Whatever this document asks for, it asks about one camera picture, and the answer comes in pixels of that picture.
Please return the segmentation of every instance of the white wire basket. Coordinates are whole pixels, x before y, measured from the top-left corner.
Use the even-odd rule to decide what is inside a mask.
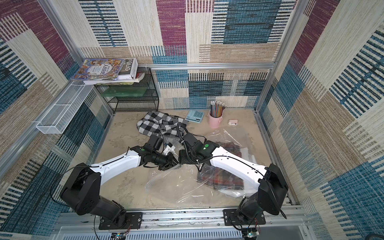
[[[93,85],[80,84],[73,82],[43,116],[36,126],[40,132],[44,134],[62,134],[64,132],[93,88]]]

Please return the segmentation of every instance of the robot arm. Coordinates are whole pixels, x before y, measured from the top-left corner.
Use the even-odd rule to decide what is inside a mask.
[[[263,210],[278,215],[288,186],[280,170],[275,165],[269,167],[254,164],[226,151],[218,144],[198,141],[187,133],[180,140],[185,150],[180,150],[179,161],[171,152],[167,155],[158,152],[162,139],[152,135],[142,147],[136,146],[126,153],[110,160],[87,166],[78,164],[63,186],[60,197],[78,215],[91,213],[109,220],[115,229],[124,228],[126,210],[115,201],[99,195],[100,186],[120,173],[152,162],[159,170],[167,170],[177,164],[206,163],[222,168],[250,183],[258,192],[240,203],[237,217],[243,223],[252,221]]]
[[[137,152],[129,150],[128,152],[105,162],[92,164],[91,170],[100,173],[100,185],[103,185],[114,176],[117,176],[128,169],[138,167],[140,165],[140,160],[141,157]]]
[[[254,164],[247,160],[244,160],[227,150],[223,147],[218,147],[212,152],[213,158],[210,163],[214,167],[224,169],[233,175],[241,178],[253,186],[254,189],[258,190],[260,183],[259,179],[262,179],[266,174],[265,166]]]

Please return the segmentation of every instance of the black wire shelf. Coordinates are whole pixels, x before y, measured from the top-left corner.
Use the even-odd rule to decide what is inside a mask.
[[[155,82],[149,68],[138,68],[137,72],[144,72],[145,76],[139,83],[127,84],[98,84],[96,89],[103,93],[109,87],[146,87],[143,96],[137,97],[104,97],[113,111],[116,112],[148,112],[159,109],[159,95],[155,88]]]

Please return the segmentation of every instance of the white vent grille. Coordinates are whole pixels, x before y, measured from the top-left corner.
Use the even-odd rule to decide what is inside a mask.
[[[130,232],[126,240],[140,239],[172,239],[172,240],[193,240],[193,239],[224,239],[241,238],[241,231],[236,229],[196,229],[177,231],[139,231]]]
[[[93,85],[80,85],[79,82],[71,84],[36,128],[44,134],[62,134],[92,88]]]
[[[110,232],[97,233],[100,240],[111,239]],[[62,240],[98,240],[94,233],[66,233]]]

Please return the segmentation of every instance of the clear plastic bag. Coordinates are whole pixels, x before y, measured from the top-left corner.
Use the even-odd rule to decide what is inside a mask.
[[[210,141],[217,142],[227,151],[256,163],[256,158],[250,153],[247,145],[247,134],[239,126],[229,126],[215,129],[205,134]],[[175,146],[175,157],[180,149],[183,149],[178,139],[168,138],[167,143]],[[177,165],[167,171],[152,173],[152,179],[146,184],[145,189],[152,195],[171,203],[208,204],[217,202],[224,197],[237,198],[250,196],[255,193],[252,186],[244,183],[239,177],[217,167],[208,164]]]

